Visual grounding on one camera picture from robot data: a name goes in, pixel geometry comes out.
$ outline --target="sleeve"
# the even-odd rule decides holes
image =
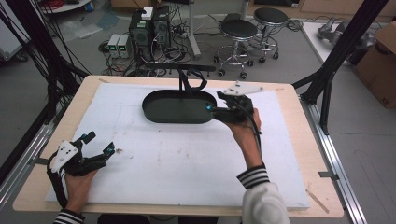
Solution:
[[[244,224],[290,224],[288,210],[265,166],[251,168],[237,177],[247,189],[243,200]]]
[[[53,224],[82,224],[85,217],[67,209],[62,209]]]

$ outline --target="hand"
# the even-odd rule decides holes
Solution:
[[[257,108],[253,108],[253,119],[259,131],[262,127],[262,121],[260,120],[259,110]],[[260,155],[259,146],[257,145],[256,136],[254,135],[250,120],[238,124],[225,124],[231,129],[233,138],[241,147],[247,168],[262,165],[262,156]]]
[[[88,201],[91,182],[98,171],[92,171],[84,176],[72,176],[66,174],[65,181],[67,186],[68,202],[65,209],[77,214],[82,212]]]

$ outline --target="black oval tray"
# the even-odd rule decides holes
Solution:
[[[147,119],[156,123],[201,124],[213,119],[206,106],[217,106],[215,97],[205,91],[154,91],[143,100],[142,107]]]

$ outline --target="striped cuff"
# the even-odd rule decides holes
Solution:
[[[56,217],[54,224],[82,224],[85,217],[67,209],[62,209]]]
[[[267,169],[264,165],[248,169],[236,178],[238,178],[238,180],[245,187],[245,189],[251,189],[262,183],[270,182],[267,174]]]

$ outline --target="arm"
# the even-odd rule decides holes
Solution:
[[[65,181],[67,186],[68,202],[65,209],[62,209],[56,217],[54,224],[80,224],[84,217],[81,215],[82,209],[88,201],[91,182],[96,175],[92,171],[84,176],[71,176],[66,174]]]
[[[262,122],[257,108],[254,108],[253,119],[260,129]],[[246,121],[226,125],[233,132],[247,164],[247,170],[237,177],[247,189],[243,200],[243,223],[290,224],[288,211],[277,185],[268,178],[251,123]]]

